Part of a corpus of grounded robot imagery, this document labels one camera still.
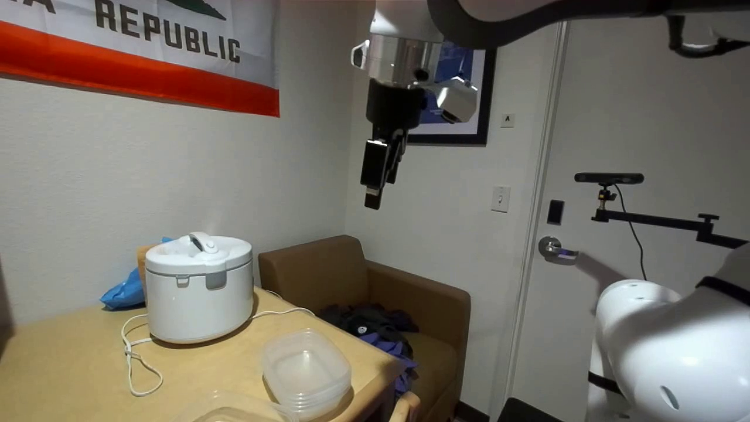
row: rice cooker lid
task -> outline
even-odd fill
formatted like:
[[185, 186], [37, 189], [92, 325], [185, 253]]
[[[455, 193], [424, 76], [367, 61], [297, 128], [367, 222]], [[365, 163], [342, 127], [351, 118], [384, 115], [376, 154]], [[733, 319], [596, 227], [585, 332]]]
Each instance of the rice cooker lid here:
[[158, 275], [213, 275], [242, 267], [251, 261], [251, 244], [234, 236], [189, 233], [152, 247], [145, 267]]

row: wooden table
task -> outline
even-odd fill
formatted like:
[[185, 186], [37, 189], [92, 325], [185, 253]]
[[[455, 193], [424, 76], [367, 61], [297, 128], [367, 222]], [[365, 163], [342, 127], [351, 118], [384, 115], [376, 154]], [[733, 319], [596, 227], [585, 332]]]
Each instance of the wooden table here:
[[[255, 314], [294, 305], [255, 288]], [[351, 394], [325, 420], [364, 420], [387, 404], [399, 360], [325, 322], [291, 312], [263, 316], [238, 332], [197, 346], [138, 345], [135, 351], [165, 373], [165, 385], [135, 399], [127, 390], [122, 323], [145, 309], [83, 309], [21, 329], [0, 360], [0, 420], [175, 420], [210, 394], [242, 394], [270, 404], [263, 382], [263, 346], [279, 336], [312, 329], [351, 366]], [[148, 325], [132, 330], [145, 338]], [[152, 378], [135, 366], [135, 385]]]

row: picture frame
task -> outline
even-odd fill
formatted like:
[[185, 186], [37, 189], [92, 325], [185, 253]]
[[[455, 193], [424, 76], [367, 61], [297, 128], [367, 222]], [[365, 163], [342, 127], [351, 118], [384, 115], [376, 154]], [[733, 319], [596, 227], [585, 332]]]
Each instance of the picture frame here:
[[421, 112], [419, 127], [410, 132], [410, 145], [488, 145], [488, 124], [489, 124], [489, 106], [492, 106], [492, 84], [495, 84], [495, 49], [468, 49], [453, 43], [444, 45], [438, 79], [451, 79], [462, 76], [478, 87], [478, 110], [468, 121], [445, 121], [434, 98], [429, 98], [429, 107]]

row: white door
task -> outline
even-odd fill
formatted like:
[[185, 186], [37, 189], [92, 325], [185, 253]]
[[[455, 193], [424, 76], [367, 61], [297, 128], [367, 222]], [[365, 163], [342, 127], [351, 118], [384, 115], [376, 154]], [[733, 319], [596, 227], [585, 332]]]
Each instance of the white door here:
[[[669, 52], [663, 19], [575, 22], [567, 30], [537, 240], [555, 236], [576, 262], [529, 258], [512, 394], [565, 422], [585, 420], [594, 305], [603, 287], [643, 277], [625, 222], [594, 222], [598, 186], [578, 171], [638, 171], [629, 212], [697, 219], [750, 236], [750, 52], [686, 61]], [[549, 207], [565, 205], [560, 226]], [[635, 226], [652, 282], [688, 294], [727, 248], [694, 233]]]

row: white rice cooker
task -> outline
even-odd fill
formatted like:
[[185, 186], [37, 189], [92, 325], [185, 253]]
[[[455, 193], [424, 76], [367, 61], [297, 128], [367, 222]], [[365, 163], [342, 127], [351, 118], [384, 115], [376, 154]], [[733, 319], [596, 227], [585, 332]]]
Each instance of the white rice cooker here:
[[145, 253], [145, 302], [158, 339], [194, 345], [253, 314], [251, 244], [193, 233]]

